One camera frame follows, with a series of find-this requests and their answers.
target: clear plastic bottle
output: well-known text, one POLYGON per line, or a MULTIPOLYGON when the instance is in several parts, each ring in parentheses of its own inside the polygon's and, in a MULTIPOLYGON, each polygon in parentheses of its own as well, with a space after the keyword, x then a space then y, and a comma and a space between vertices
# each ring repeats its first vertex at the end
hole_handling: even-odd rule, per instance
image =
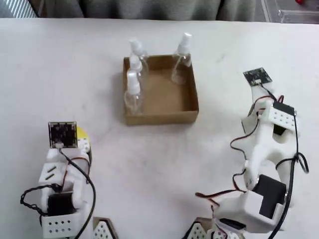
POLYGON ((124 93, 124 102, 127 109, 133 115, 140 115, 143 112, 143 96, 136 72, 127 72, 128 87, 124 93))
POLYGON ((148 74, 146 70, 143 68, 142 62, 140 61, 138 56, 130 56, 130 68, 128 72, 136 72, 138 80, 140 82, 140 86, 142 90, 144 90, 148 74))
POLYGON ((143 69, 148 74, 149 72, 148 53, 144 50, 142 43, 137 38, 133 37, 129 40, 129 42, 131 44, 132 54, 139 57, 143 65, 143 69))
POLYGON ((191 34, 184 33, 183 38, 173 55, 173 70, 171 73, 171 80, 179 85, 184 84, 187 78, 183 68, 191 66, 190 41, 191 34))

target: white mechanical part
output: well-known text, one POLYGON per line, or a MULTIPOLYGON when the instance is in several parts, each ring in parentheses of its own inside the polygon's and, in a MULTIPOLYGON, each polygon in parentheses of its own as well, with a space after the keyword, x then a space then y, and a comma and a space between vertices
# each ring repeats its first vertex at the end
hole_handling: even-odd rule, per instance
POLYGON ((206 232, 200 223, 194 223, 187 239, 206 239, 206 232))
POLYGON ((115 239, 106 222, 100 221, 93 232, 93 239, 115 239))

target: yellow part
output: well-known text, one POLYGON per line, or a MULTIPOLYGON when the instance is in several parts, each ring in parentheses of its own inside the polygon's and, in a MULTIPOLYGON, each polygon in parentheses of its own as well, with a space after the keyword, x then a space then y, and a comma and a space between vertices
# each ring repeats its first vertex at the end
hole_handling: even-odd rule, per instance
POLYGON ((90 142, 89 135, 81 127, 76 126, 76 134, 78 136, 78 139, 86 138, 90 142))

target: white table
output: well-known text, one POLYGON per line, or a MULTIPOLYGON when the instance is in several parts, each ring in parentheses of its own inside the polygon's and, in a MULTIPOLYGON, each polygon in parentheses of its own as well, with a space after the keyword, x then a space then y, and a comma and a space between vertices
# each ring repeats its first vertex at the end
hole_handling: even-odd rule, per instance
MULTIPOLYGON (((0 20, 0 231, 3 238, 41 238, 38 215, 19 204, 37 185, 48 121, 76 120, 89 133, 95 216, 112 219, 120 239, 179 239, 209 205, 194 193, 232 188, 244 159, 229 141, 242 135, 251 105, 242 72, 264 67, 302 119, 297 204, 276 238, 316 237, 319 222, 319 26, 239 22, 98 19, 0 20), (193 34, 200 113, 193 125, 123 124, 122 68, 128 38, 149 54, 172 53, 193 34)), ((28 196, 38 202, 39 193, 28 196)), ((267 238, 266 235, 246 235, 267 238)))

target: cardboard box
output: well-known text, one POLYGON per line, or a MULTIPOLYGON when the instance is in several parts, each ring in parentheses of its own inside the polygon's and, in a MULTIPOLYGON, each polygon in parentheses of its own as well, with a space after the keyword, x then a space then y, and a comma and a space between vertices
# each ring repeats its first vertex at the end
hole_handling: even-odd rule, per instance
MULTIPOLYGON (((186 67, 186 83, 177 85, 170 79, 173 68, 171 55, 150 56, 148 58, 149 75, 144 89, 144 108, 142 115, 132 115, 125 108, 127 125, 193 123, 199 109, 193 73, 193 67, 186 67)), ((127 88, 127 70, 129 58, 124 58, 123 82, 124 92, 127 88)))

